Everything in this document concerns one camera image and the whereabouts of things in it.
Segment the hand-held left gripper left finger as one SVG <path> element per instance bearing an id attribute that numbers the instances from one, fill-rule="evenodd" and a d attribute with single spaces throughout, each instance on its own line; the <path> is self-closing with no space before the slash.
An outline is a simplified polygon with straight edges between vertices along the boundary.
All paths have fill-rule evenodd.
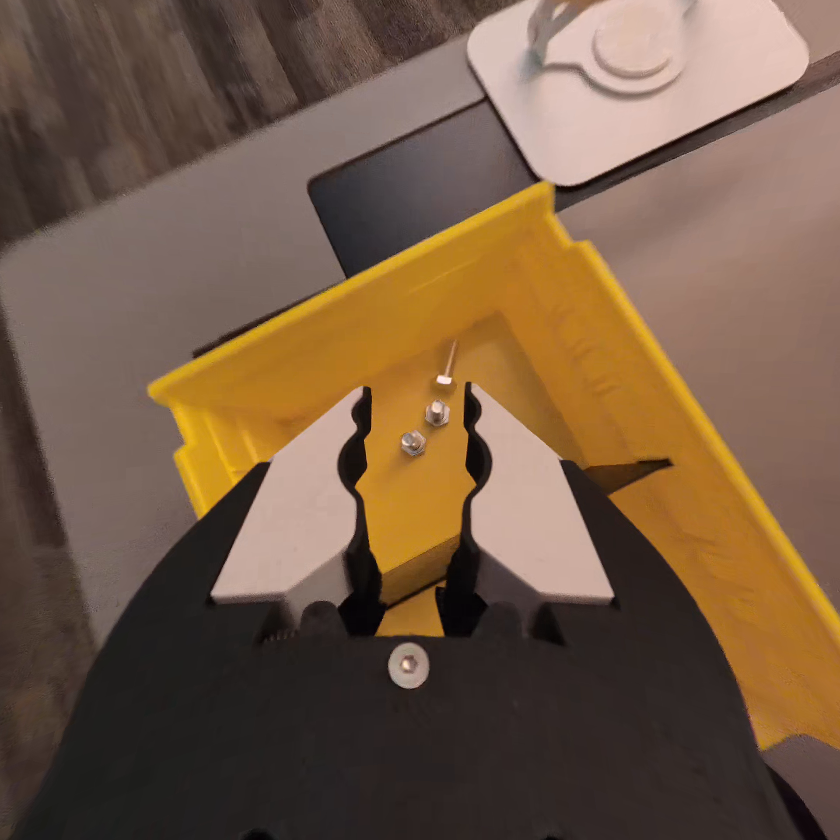
<path id="1" fill-rule="evenodd" d="M 273 602 L 285 627 L 327 602 L 351 635 L 385 612 L 357 485 L 368 466 L 372 392 L 352 390 L 271 458 L 211 591 L 217 604 Z"/>

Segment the yellow bin with black divider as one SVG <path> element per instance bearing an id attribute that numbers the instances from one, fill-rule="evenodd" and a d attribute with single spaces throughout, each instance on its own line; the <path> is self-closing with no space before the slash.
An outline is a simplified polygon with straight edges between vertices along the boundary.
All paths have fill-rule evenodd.
<path id="1" fill-rule="evenodd" d="M 606 263 L 532 186 L 149 385 L 183 444 L 201 517 L 358 386 L 372 391 L 360 482 L 381 573 L 456 535 L 463 388 L 487 390 L 581 467 L 674 465 L 614 500 L 686 585 L 733 668 L 762 749 L 838 748 L 838 615 Z M 434 380 L 458 341 L 455 381 Z M 427 405 L 450 409 L 444 427 Z M 419 430 L 425 452 L 403 453 Z"/>

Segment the white metal stand base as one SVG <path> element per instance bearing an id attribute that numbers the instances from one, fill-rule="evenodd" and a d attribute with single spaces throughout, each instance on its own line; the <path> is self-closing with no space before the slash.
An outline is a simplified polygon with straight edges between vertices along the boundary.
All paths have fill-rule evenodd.
<path id="1" fill-rule="evenodd" d="M 593 181 L 791 87 L 809 49 L 775 2 L 519 2 L 467 58 L 541 180 Z"/>

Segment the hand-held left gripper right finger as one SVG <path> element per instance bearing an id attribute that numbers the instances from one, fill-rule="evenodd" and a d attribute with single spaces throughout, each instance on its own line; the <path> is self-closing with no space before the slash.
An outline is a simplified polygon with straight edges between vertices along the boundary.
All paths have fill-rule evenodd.
<path id="1" fill-rule="evenodd" d="M 465 468 L 474 486 L 436 604 L 446 636 L 469 636 L 509 605 L 527 635 L 551 606 L 615 597 L 562 459 L 477 383 L 465 387 Z"/>

